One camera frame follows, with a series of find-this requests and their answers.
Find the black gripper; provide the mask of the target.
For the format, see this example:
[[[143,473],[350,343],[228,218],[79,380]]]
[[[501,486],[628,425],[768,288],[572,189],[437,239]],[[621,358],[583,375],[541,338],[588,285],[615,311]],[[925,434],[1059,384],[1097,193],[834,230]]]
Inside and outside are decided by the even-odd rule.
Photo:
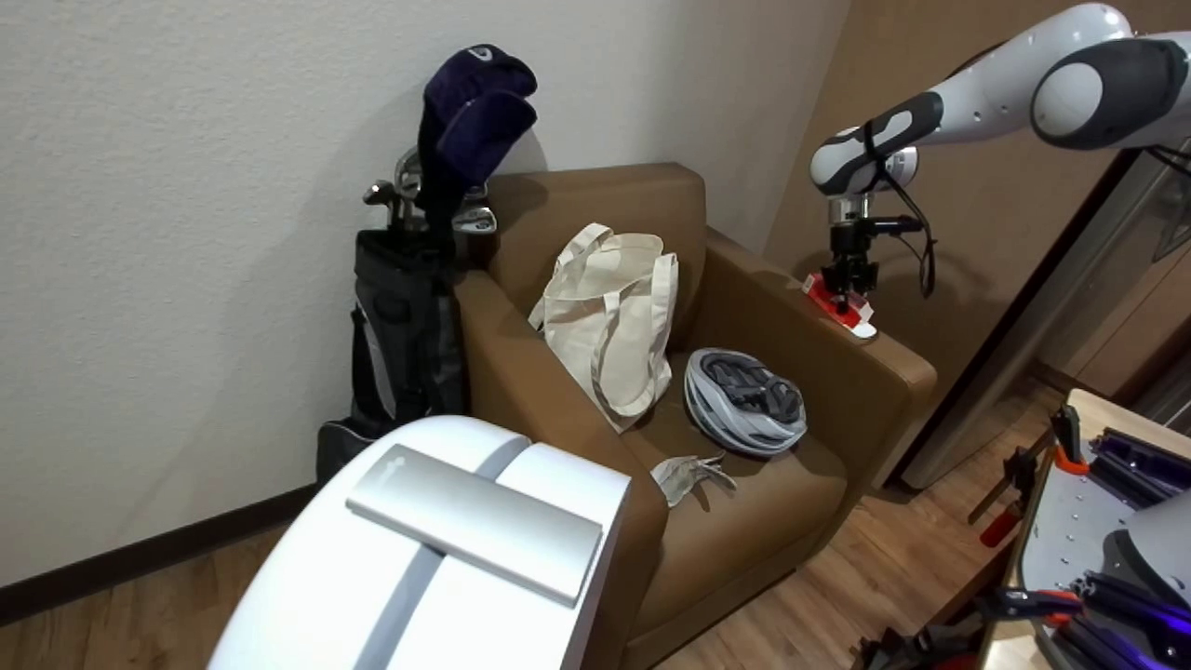
[[[825,300],[834,311],[845,306],[845,288],[840,285],[875,285],[877,280],[877,265],[872,260],[872,242],[877,236],[912,236],[923,230],[925,221],[923,218],[875,218],[872,214],[872,199],[855,193],[855,199],[837,199],[829,207],[829,265],[825,265]],[[860,311],[875,314],[875,288],[855,288],[851,292]]]

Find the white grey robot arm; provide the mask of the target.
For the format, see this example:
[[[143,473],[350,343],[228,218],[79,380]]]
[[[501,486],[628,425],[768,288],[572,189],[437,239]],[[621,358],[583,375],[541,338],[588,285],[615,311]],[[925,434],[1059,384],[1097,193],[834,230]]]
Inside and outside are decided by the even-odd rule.
[[[914,148],[981,143],[1032,126],[1056,148],[1164,148],[1186,136],[1191,34],[1136,34],[1113,6],[1072,6],[985,50],[947,84],[829,136],[813,157],[813,183],[834,207],[820,288],[829,311],[863,300],[881,224],[866,199],[902,189]]]

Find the white silver robot base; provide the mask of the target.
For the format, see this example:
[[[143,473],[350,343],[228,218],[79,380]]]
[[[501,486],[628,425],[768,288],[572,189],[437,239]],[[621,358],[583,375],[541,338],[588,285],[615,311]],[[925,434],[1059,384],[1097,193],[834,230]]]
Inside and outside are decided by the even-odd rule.
[[[208,670],[581,670],[624,491],[475,419],[396,429],[293,517]]]

